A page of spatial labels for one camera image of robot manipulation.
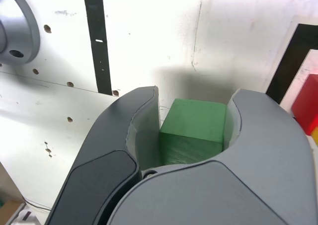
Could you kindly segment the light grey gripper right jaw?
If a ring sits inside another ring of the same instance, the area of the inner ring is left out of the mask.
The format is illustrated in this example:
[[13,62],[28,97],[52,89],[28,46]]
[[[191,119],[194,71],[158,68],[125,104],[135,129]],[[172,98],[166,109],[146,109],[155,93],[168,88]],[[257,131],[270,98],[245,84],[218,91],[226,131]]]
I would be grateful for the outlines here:
[[227,105],[226,148],[169,165],[135,185],[110,225],[311,225],[313,156],[299,124],[268,95],[239,89]]

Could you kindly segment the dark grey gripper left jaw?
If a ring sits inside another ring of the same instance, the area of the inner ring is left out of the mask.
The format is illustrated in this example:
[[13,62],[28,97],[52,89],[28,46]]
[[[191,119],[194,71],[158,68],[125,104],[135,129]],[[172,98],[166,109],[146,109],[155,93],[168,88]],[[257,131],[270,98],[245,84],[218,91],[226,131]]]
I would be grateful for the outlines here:
[[48,225],[106,224],[120,199],[161,164],[159,90],[136,88],[96,119],[46,220]]

